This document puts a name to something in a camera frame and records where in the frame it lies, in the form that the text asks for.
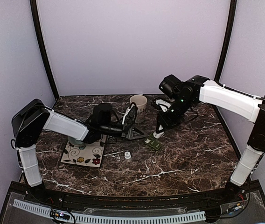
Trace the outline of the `green weekly pill organizer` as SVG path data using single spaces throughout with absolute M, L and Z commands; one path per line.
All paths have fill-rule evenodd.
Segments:
M 159 142 L 158 139 L 156 139 L 156 138 L 153 137 L 153 133 L 151 133 L 146 139 L 150 139 L 151 140 L 148 144 L 145 143 L 145 141 L 144 141 L 144 143 L 147 146 L 149 146 L 152 150 L 159 151 L 161 149 L 162 143 Z

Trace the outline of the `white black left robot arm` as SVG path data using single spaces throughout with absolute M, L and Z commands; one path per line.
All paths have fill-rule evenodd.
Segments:
M 94 107 L 92 115 L 80 121 L 48 108 L 39 99 L 32 100 L 16 115 L 11 124 L 14 138 L 11 147 L 17 151 L 19 166 L 31 189 L 31 196 L 38 203 L 46 203 L 49 193 L 44 190 L 42 177 L 36 156 L 36 144 L 43 131 L 52 131 L 75 139 L 79 144 L 91 144 L 103 136 L 131 139 L 131 131 L 135 125 L 138 108 L 130 103 L 122 119 L 112 121 L 116 113 L 109 103 L 101 103 Z

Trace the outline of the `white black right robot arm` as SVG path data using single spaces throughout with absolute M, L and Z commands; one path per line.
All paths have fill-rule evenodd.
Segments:
M 161 108 L 153 133 L 156 139 L 166 130 L 179 126 L 184 114 L 199 103 L 230 111 L 254 124 L 246 148 L 228 181 L 231 185 L 221 193 L 225 202 L 232 202 L 239 195 L 238 187 L 245 183 L 265 153 L 265 96 L 238 91 L 200 75 L 187 81 L 181 81 L 173 74 L 168 75 L 159 84 L 159 89 L 172 102 L 155 103 Z

